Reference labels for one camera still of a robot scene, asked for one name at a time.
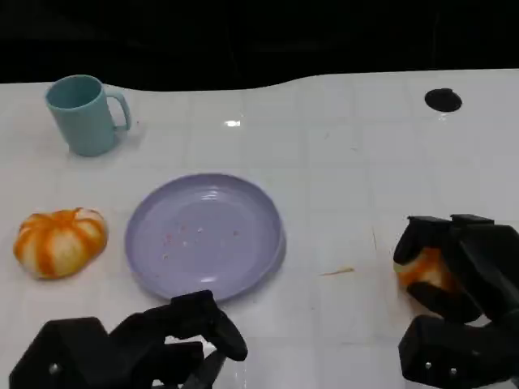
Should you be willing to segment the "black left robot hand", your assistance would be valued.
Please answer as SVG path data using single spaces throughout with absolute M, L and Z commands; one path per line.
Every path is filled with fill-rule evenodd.
M 247 343 L 208 290 L 128 316 L 109 334 L 127 364 L 125 388 L 211 388 Z

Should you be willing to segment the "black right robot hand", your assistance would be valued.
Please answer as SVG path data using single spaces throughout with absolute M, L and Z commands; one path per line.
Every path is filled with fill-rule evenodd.
M 471 214 L 409 216 L 393 254 L 399 285 L 453 323 L 518 320 L 518 232 Z

